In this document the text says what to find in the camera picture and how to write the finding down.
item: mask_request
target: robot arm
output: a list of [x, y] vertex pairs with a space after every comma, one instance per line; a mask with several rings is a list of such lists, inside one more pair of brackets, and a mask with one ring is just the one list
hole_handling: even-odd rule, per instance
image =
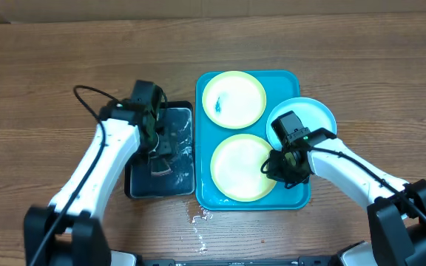
[[[138, 150], [141, 144], [138, 126], [128, 121], [109, 118], [102, 121], [106, 129], [106, 144], [95, 169], [89, 176], [77, 199], [71, 204], [67, 214], [78, 216], [82, 211], [90, 213], [90, 217], [102, 222], [104, 209], [109, 195], [118, 181], [128, 159]], [[98, 125], [92, 144], [73, 173], [70, 180], [52, 198], [49, 206], [59, 213], [67, 204], [76, 186], [87, 172], [101, 144], [102, 131]]]
[[[362, 159], [348, 149], [338, 138], [324, 140], [314, 147], [342, 152], [353, 157], [373, 173], [384, 179], [389, 185], [397, 189], [397, 191], [403, 191], [405, 189], [404, 184], [408, 183], [405, 180], [386, 174], [384, 171]], [[391, 191], [382, 187], [380, 183], [369, 176], [362, 168], [339, 156], [312, 150], [308, 152], [308, 162], [310, 163], [312, 172], [332, 182], [365, 211], [369, 205], [374, 203], [376, 198], [388, 198], [393, 195]]]
[[[368, 212], [372, 246], [362, 242], [340, 252], [337, 265], [426, 265], [426, 180], [410, 184], [386, 174], [328, 130], [310, 132], [293, 112], [279, 116], [272, 128], [283, 149], [264, 162], [268, 178], [292, 188], [316, 174]], [[407, 217], [419, 224], [407, 228]]]
[[[152, 82], [137, 81], [130, 99], [120, 102], [111, 97], [114, 100], [101, 108], [98, 118], [106, 132], [101, 156], [98, 153], [103, 131], [98, 124], [92, 144], [49, 207], [31, 207], [26, 213], [24, 249], [28, 264], [135, 265], [134, 255], [109, 249], [101, 221], [123, 167], [128, 161], [147, 163], [150, 151], [158, 145], [157, 132], [162, 129], [162, 122], [158, 123], [162, 97], [165, 95], [160, 87]], [[84, 176], [97, 156], [100, 156], [98, 162], [82, 185], [81, 181], [85, 180]], [[70, 202], [77, 188], [81, 190]], [[63, 232], [71, 233], [71, 242], [55, 238]]]

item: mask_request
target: blue tray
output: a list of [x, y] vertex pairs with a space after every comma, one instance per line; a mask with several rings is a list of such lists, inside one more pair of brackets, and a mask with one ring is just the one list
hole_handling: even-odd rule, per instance
[[225, 129], [213, 123], [203, 111], [202, 94], [206, 84], [222, 72], [207, 72], [197, 81], [195, 104], [195, 176], [198, 202], [212, 211], [263, 211], [297, 210], [303, 208], [311, 196], [310, 183], [285, 189], [277, 183], [271, 193], [253, 202], [238, 202], [221, 193], [213, 183], [210, 161], [216, 147], [234, 134], [253, 134], [267, 140], [266, 122], [272, 109], [289, 98], [300, 96], [299, 81], [294, 74], [285, 70], [245, 71], [253, 75], [264, 86], [267, 105], [263, 116], [245, 129]]

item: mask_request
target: blue stain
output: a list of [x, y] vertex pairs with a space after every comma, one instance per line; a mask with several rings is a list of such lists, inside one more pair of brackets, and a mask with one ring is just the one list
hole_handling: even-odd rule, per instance
[[214, 110], [219, 115], [221, 113], [221, 97], [218, 97], [218, 100], [216, 101], [216, 105], [214, 106]]

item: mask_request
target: wooden table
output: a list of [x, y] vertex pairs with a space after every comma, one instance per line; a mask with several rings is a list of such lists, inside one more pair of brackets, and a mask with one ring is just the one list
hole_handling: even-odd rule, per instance
[[[195, 104], [198, 77], [228, 69], [290, 70], [356, 153], [426, 179], [426, 13], [0, 25], [0, 265], [24, 265], [26, 210], [49, 202], [91, 141], [75, 84], [123, 98], [144, 79]], [[104, 230], [113, 249], [174, 259], [331, 254], [369, 238], [364, 211], [329, 182], [312, 185], [300, 211], [193, 223], [203, 215], [194, 195], [130, 200], [120, 183]]]

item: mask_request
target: plate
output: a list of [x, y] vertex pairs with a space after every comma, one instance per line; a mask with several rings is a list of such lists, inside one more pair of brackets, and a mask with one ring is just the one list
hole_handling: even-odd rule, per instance
[[202, 96], [210, 120], [227, 129], [242, 129], [255, 123], [266, 109], [266, 91], [252, 75], [223, 72], [212, 78]]
[[337, 122], [330, 109], [323, 103], [305, 97], [284, 100], [272, 109], [266, 123], [267, 140], [272, 148], [278, 151], [282, 149], [282, 144], [272, 129], [271, 123], [280, 115], [290, 111], [294, 111], [297, 117], [302, 121], [303, 126], [308, 127], [311, 132], [320, 128], [325, 128], [334, 134], [337, 133]]
[[276, 181], [260, 172], [272, 147], [252, 134], [225, 139], [214, 150], [210, 171], [217, 188], [227, 197], [251, 202], [267, 195]]

